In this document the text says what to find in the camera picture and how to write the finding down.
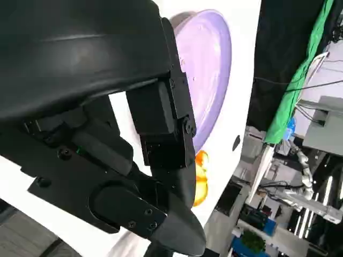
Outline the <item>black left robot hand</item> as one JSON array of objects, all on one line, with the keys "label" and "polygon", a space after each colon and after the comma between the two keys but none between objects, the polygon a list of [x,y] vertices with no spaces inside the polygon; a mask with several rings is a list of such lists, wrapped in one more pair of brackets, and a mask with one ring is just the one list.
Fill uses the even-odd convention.
[{"label": "black left robot hand", "polygon": [[153,1],[1,1],[1,155],[147,256],[201,256],[189,86]]}]

